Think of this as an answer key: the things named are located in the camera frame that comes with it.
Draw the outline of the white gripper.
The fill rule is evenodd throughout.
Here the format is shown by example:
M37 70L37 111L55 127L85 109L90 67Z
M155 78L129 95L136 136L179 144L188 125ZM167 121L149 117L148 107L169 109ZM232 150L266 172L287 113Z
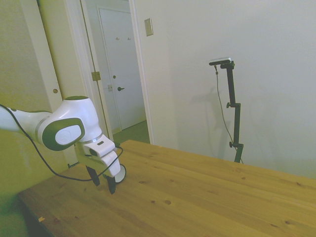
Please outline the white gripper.
M105 135L86 141L76 142L75 152L80 163L86 165L86 169L95 186L100 185L97 171L105 171L109 191L114 194L116 191L115 177L121 170L116 147L113 141Z

